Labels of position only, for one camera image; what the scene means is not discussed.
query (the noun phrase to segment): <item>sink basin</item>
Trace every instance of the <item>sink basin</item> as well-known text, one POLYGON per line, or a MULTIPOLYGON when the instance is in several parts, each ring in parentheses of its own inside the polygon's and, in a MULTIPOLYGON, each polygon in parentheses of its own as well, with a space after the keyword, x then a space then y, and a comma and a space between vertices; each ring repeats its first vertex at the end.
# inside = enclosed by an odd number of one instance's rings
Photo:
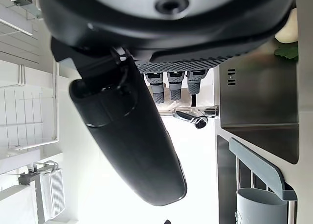
POLYGON ((275 41, 220 65, 221 128, 292 163, 299 159, 296 63, 275 41))

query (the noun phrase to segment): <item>gray rubber cap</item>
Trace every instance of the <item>gray rubber cap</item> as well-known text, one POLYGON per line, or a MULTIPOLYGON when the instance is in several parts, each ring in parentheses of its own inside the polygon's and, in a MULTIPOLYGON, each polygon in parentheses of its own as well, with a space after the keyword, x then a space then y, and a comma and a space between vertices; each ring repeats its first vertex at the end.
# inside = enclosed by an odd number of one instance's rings
POLYGON ((200 82, 194 84, 188 83, 188 92, 190 94, 198 94, 200 92, 200 82))
POLYGON ((181 91, 180 90, 170 90, 171 100, 180 100, 181 91))
POLYGON ((164 103, 164 93, 154 93, 153 99, 155 103, 164 103))

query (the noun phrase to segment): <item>green vegetable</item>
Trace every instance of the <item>green vegetable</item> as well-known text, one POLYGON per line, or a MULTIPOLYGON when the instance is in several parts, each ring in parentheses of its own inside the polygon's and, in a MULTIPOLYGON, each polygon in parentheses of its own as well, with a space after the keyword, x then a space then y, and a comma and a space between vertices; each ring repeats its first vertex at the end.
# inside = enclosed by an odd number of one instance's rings
POLYGON ((289 46, 289 47, 280 47, 274 51, 274 55, 281 56, 281 57, 284 57, 286 59, 298 61, 299 60, 298 45, 289 46))

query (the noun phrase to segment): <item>gray container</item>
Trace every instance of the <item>gray container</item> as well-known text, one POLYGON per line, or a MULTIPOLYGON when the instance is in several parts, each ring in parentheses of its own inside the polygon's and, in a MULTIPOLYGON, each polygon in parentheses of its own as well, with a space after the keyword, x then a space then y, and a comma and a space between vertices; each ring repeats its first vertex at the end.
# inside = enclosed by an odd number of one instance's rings
POLYGON ((287 202, 275 193, 242 188, 237 191, 238 224, 287 224, 287 202))

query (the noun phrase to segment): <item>countertop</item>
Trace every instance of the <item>countertop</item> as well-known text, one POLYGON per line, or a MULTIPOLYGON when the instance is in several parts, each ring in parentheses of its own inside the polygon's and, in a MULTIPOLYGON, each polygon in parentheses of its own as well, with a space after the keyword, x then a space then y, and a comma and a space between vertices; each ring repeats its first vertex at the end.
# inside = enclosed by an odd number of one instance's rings
MULTIPOLYGON (((215 121, 215 134, 227 141, 233 137, 275 164, 283 173, 285 181, 298 196, 297 224, 312 223, 313 207, 313 3, 297 0, 299 23, 299 64, 297 66, 298 115, 299 115, 299 161, 291 164, 221 128, 215 121)), ((219 67, 214 68, 215 104, 219 105, 219 67)))

